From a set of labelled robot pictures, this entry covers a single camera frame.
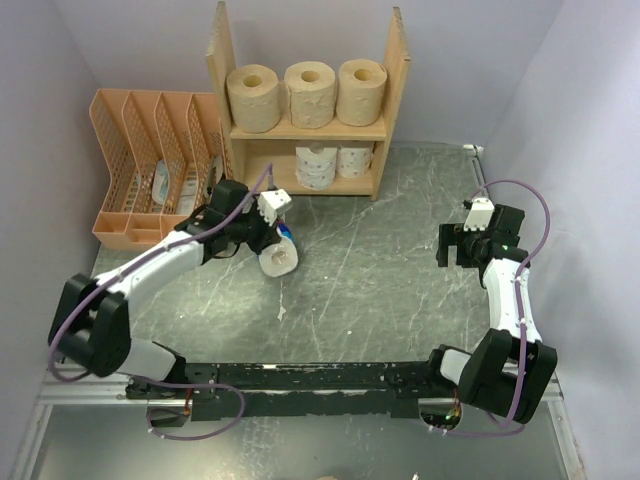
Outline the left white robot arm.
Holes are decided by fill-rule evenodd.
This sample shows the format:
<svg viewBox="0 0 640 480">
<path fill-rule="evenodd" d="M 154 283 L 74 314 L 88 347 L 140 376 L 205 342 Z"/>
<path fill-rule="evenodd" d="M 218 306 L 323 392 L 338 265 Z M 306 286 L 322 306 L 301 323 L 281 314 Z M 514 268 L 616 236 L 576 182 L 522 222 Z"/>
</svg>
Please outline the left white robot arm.
<svg viewBox="0 0 640 480">
<path fill-rule="evenodd" d="M 162 398 L 181 395 L 188 385 L 185 358 L 157 342 L 134 339 L 131 318 L 168 283 L 222 258 L 229 247 L 247 245 L 265 257 L 284 239 L 279 223 L 291 203 L 283 189 L 271 186 L 258 192 L 223 180 L 207 203 L 157 245 L 105 274 L 71 277 L 48 336 L 49 372 L 60 381 L 67 379 L 55 367 L 62 356 L 82 366 L 85 376 L 123 373 L 149 382 Z"/>
</svg>

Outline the beige toilet roll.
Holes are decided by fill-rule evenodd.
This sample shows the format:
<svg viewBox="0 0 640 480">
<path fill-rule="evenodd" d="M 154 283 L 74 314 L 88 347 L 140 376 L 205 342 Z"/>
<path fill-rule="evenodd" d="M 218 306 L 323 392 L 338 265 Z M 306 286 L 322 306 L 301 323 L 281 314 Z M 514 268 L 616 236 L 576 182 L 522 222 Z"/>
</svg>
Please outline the beige toilet roll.
<svg viewBox="0 0 640 480">
<path fill-rule="evenodd" d="M 331 67 L 318 61 L 299 62 L 287 68 L 284 82 L 295 127 L 318 129 L 333 120 L 337 83 Z"/>
<path fill-rule="evenodd" d="M 386 69 L 372 60 L 354 59 L 341 65 L 338 77 L 338 120 L 355 127 L 373 124 L 381 110 L 387 81 Z"/>
<path fill-rule="evenodd" d="M 227 93 L 235 125 L 247 133 L 265 133 L 281 118 L 279 79 L 270 68 L 250 64 L 226 78 Z"/>
</svg>

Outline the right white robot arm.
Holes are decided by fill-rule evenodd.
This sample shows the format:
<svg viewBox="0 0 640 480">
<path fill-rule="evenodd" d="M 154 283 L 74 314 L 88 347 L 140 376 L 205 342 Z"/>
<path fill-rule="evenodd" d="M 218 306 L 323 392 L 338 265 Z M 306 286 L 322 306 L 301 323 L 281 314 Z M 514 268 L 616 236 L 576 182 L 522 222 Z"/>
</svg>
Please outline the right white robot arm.
<svg viewBox="0 0 640 480">
<path fill-rule="evenodd" d="M 439 226 L 438 266 L 476 269 L 489 301 L 489 330 L 474 352 L 442 345 L 424 374 L 426 390 L 524 425 L 533 417 L 555 371 L 558 355 L 533 320 L 528 281 L 531 255 L 519 247 L 525 212 L 480 197 L 465 203 L 464 222 Z"/>
</svg>

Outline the white toilet roll blue wrapper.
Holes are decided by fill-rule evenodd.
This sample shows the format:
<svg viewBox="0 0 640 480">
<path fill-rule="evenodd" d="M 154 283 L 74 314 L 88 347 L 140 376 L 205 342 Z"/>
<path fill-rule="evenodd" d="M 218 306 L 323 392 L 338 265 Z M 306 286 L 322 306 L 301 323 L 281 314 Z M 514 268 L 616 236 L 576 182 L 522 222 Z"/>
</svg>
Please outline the white toilet roll blue wrapper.
<svg viewBox="0 0 640 480">
<path fill-rule="evenodd" d="M 276 233 L 280 241 L 267 246 L 258 255 L 262 272 L 272 278 L 291 273 L 299 263 L 298 251 L 290 229 L 284 223 L 278 223 Z"/>
</svg>

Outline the white dotted toilet roll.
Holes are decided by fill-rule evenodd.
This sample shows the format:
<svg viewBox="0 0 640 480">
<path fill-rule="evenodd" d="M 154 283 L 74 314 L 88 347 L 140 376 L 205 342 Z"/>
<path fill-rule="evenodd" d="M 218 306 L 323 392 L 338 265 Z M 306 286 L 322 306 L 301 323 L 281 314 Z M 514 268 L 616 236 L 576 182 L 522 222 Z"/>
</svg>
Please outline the white dotted toilet roll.
<svg viewBox="0 0 640 480">
<path fill-rule="evenodd" d="M 337 147 L 331 143 L 298 143 L 295 146 L 298 182 L 314 191 L 328 189 L 335 179 L 337 153 Z"/>
</svg>

